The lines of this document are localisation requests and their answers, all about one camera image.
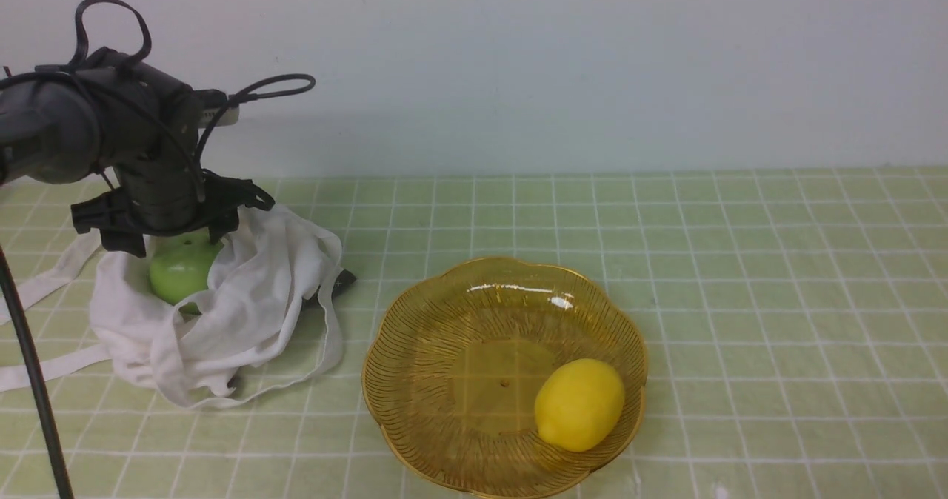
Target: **yellow glass bowl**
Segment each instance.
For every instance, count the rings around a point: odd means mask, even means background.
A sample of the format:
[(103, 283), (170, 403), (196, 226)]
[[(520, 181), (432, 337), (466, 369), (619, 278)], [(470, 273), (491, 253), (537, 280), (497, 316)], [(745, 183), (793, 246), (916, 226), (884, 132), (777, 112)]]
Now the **yellow glass bowl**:
[[(539, 439), (533, 407), (549, 374), (576, 358), (625, 381), (619, 424), (586, 452)], [(465, 262), (404, 292), (362, 372), (369, 411), (417, 475), (480, 497), (565, 492), (629, 446), (644, 412), (649, 353), (606, 293), (562, 267)]]

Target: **grid tile floor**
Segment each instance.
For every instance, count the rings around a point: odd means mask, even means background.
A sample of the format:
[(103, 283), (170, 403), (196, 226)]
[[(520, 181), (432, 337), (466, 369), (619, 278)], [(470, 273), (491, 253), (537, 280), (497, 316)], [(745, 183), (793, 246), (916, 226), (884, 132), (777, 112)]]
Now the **grid tile floor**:
[[(361, 399), (382, 312), (471, 257), (572, 267), (650, 347), (629, 451), (563, 497), (948, 495), (948, 167), (495, 178), (265, 179), (344, 240), (342, 364), (230, 411), (184, 412), (98, 364), (50, 382), (82, 497), (393, 497), (450, 492), (406, 471)], [(0, 244), (24, 280), (75, 237), (86, 181), (0, 191)], [(30, 310), (41, 356), (91, 344), (94, 264)], [(311, 364), (321, 316), (241, 386)], [(17, 364), (0, 327), (0, 365)], [(0, 496), (52, 496), (26, 390), (0, 394)]]

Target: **fruit plate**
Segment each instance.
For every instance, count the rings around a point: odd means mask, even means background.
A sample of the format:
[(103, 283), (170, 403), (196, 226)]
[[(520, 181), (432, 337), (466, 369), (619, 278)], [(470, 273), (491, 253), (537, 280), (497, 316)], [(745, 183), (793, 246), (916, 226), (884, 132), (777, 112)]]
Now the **fruit plate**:
[[(541, 441), (533, 415), (549, 374), (576, 358), (612, 365), (626, 393), (618, 424), (586, 452)], [(394, 301), (366, 357), (362, 389), (385, 441), (417, 475), (484, 498), (541, 498), (629, 446), (642, 422), (647, 364), (638, 328), (589, 279), (482, 258)]]

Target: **yellow lemon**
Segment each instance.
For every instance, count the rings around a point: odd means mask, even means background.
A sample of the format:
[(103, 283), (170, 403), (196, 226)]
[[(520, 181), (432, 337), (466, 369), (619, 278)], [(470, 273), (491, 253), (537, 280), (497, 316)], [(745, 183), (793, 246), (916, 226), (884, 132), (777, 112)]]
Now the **yellow lemon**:
[(589, 451), (619, 422), (625, 398), (622, 378), (609, 364), (593, 358), (563, 364), (536, 394), (539, 437), (567, 451)]

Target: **white towel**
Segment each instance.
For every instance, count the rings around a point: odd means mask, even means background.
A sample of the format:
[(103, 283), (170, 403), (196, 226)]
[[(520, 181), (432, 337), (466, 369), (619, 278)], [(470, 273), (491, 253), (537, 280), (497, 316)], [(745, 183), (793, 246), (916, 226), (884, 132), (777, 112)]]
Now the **white towel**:
[[(89, 324), (99, 344), (43, 361), (49, 381), (99, 361), (111, 360), (115, 373), (132, 384), (155, 388), (182, 408), (235, 407), (265, 392), (321, 375), (342, 357), (342, 336), (332, 305), (341, 273), (338, 236), (299, 218), (287, 207), (239, 211), (240, 227), (224, 236), (224, 248), (207, 276), (209, 289), (179, 304), (165, 303), (150, 289), (148, 266), (155, 239), (146, 236), (149, 256), (109, 252), (99, 261), (89, 304)], [(99, 235), (79, 236), (53, 269), (19, 287), (24, 308), (60, 289), (81, 272), (99, 248)], [(318, 290), (325, 313), (323, 352), (312, 368), (243, 398), (228, 386), (242, 366), (259, 367), (287, 348), (304, 299)], [(179, 308), (197, 304), (202, 312), (186, 319)], [(0, 304), (0, 324), (10, 320)], [(30, 385), (26, 368), (0, 368), (0, 392)], [(208, 388), (211, 397), (195, 399)]]

